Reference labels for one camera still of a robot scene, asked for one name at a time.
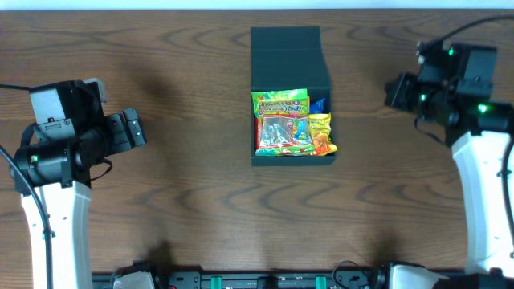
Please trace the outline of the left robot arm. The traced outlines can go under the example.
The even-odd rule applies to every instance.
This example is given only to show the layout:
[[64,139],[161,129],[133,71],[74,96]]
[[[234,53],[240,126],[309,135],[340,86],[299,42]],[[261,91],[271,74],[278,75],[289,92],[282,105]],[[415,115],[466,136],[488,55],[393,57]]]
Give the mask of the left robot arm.
[[8,157],[30,234],[36,288],[91,288],[88,215],[95,165],[147,140],[135,108],[105,115],[97,78],[27,88],[35,122]]

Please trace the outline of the Haribo gummy worms bag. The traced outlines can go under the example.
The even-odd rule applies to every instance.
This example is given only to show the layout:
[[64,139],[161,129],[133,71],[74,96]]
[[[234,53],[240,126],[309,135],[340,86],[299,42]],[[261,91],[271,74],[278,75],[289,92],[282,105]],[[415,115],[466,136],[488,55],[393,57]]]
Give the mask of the Haribo gummy worms bag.
[[257,120],[256,155],[301,156],[314,152],[306,88],[252,92],[251,96]]

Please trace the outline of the black box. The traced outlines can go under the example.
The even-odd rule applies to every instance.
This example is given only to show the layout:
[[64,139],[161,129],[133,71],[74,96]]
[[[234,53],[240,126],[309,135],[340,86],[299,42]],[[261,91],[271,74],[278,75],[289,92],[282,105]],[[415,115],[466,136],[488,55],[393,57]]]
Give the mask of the black box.
[[[312,101],[325,98],[323,114],[331,113],[331,84],[317,26],[251,28],[251,93],[306,88]],[[252,133],[254,110],[252,104]],[[335,153],[325,156],[258,156],[253,166],[331,165]]]

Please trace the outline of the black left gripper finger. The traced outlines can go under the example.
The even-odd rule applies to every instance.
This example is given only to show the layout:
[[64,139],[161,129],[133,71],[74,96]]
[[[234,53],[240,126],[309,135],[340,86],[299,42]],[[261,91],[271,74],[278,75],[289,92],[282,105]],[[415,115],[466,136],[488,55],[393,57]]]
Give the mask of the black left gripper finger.
[[129,127],[139,128],[141,126],[135,108],[127,108],[122,113]]
[[141,123],[139,120],[129,120],[128,130],[131,134],[133,147],[142,147],[147,143],[145,134],[143,132],[143,128],[141,127]]

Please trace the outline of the yellow orange biscuit packet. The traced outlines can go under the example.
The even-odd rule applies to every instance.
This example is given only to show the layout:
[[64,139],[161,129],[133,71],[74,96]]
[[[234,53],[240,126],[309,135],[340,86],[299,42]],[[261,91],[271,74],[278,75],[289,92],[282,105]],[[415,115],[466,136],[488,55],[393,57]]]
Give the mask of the yellow orange biscuit packet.
[[332,142],[331,134],[331,120],[332,116],[328,114],[310,114],[309,120],[309,132],[312,138],[312,145],[314,151],[313,156],[325,156],[330,153],[337,151],[337,146]]

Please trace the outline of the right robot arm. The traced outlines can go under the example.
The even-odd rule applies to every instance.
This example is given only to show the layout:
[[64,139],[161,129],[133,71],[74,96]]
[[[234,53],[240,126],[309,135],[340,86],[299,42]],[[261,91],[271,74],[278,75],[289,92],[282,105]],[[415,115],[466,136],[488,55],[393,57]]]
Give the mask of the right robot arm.
[[418,45],[420,70],[385,85],[385,104],[441,125],[463,189],[467,261],[460,275],[391,263],[388,288],[513,286],[513,106],[490,100],[494,47],[433,40]]

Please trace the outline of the blue cookie packet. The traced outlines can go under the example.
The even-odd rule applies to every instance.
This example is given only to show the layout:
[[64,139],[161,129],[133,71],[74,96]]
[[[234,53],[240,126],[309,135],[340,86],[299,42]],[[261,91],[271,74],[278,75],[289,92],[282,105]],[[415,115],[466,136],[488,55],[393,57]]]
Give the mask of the blue cookie packet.
[[310,103],[309,113],[310,114],[323,114],[325,108],[325,98],[321,98]]

